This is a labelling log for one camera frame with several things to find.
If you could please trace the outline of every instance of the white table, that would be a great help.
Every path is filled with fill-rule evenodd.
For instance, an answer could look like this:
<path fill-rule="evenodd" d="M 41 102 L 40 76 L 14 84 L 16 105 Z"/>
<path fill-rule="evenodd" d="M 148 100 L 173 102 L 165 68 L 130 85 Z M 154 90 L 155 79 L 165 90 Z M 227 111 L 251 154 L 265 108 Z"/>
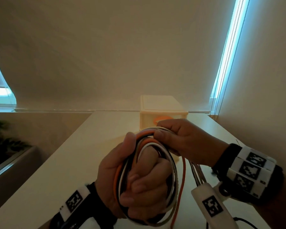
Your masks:
<path fill-rule="evenodd" d="M 234 136 L 206 114 L 192 113 L 188 115 L 188 120 L 227 143 L 236 143 Z M 139 131 L 138 112 L 92 113 L 0 208 L 0 229 L 35 229 L 48 221 L 79 186 L 95 181 L 100 161 L 122 141 L 128 131 Z M 207 181 L 211 185 L 217 184 L 218 180 L 211 175 L 211 169 L 206 166 L 202 169 Z M 182 161 L 177 163 L 177 170 L 181 180 Z M 193 188 L 195 183 L 187 163 L 186 180 L 174 228 L 206 226 L 206 221 L 191 196 Z M 232 199 L 225 201 L 225 205 L 232 216 L 244 218 L 259 229 L 269 228 L 252 206 Z M 251 228 L 242 222 L 239 225 L 240 228 Z M 118 220 L 115 226 L 141 227 L 126 219 Z"/>

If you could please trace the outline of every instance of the hand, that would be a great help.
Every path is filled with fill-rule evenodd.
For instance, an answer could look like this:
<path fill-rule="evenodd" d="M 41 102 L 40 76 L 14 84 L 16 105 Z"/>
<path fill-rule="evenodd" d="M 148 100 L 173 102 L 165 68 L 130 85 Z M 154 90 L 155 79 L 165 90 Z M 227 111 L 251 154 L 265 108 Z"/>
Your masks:
<path fill-rule="evenodd" d="M 154 134 L 156 140 L 176 150 L 176 155 L 183 156 L 196 164 L 213 167 L 229 146 L 186 119 L 164 120 L 157 126 L 167 128 L 175 134 L 157 130 Z"/>
<path fill-rule="evenodd" d="M 100 163 L 96 191 L 103 203 L 118 218 L 125 218 L 113 196 L 113 180 L 116 169 L 135 149 L 136 137 L 126 134 L 123 143 L 115 147 Z M 167 195 L 166 179 L 172 173 L 171 164 L 162 158 L 153 147 L 142 151 L 140 160 L 129 172 L 131 190 L 124 192 L 120 203 L 129 207 L 128 215 L 134 219 L 146 220 L 161 213 Z"/>

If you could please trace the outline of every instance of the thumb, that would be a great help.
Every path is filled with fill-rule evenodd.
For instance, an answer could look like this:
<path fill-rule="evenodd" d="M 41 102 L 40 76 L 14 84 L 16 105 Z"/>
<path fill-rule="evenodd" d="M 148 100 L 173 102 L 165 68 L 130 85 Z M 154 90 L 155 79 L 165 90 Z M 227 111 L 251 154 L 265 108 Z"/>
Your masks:
<path fill-rule="evenodd" d="M 183 146 L 183 138 L 168 131 L 160 129 L 156 130 L 154 133 L 154 138 L 177 151 L 179 151 Z"/>
<path fill-rule="evenodd" d="M 116 146 L 110 153 L 103 159 L 104 168 L 117 167 L 122 163 L 135 149 L 136 136 L 132 132 L 128 132 L 124 141 Z"/>

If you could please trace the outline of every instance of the beige wall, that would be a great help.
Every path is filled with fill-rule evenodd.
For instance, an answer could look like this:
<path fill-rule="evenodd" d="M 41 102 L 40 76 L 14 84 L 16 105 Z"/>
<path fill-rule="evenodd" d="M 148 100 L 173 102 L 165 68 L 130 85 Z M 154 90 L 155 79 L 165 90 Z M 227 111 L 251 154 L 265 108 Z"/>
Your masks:
<path fill-rule="evenodd" d="M 91 113 L 0 113 L 10 123 L 7 136 L 36 145 L 45 161 Z"/>
<path fill-rule="evenodd" d="M 286 170 L 286 0 L 251 0 L 218 122 Z"/>
<path fill-rule="evenodd" d="M 0 69 L 18 108 L 208 110 L 235 0 L 0 0 Z"/>

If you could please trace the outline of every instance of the left hand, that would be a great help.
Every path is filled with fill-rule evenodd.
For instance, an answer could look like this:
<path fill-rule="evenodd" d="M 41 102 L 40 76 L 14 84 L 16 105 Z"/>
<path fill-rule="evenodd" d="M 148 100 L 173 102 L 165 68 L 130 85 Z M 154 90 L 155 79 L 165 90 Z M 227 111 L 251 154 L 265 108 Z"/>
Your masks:
<path fill-rule="evenodd" d="M 136 137 L 126 134 L 124 141 L 115 147 L 99 165 L 96 191 L 103 203 L 118 218 L 125 218 L 113 196 L 113 180 L 116 169 L 135 149 Z M 166 179 L 172 173 L 168 160 L 159 158 L 157 151 L 149 146 L 142 151 L 140 160 L 128 174 L 131 190 L 124 192 L 120 203 L 129 207 L 130 218 L 147 220 L 162 213 L 166 207 Z"/>

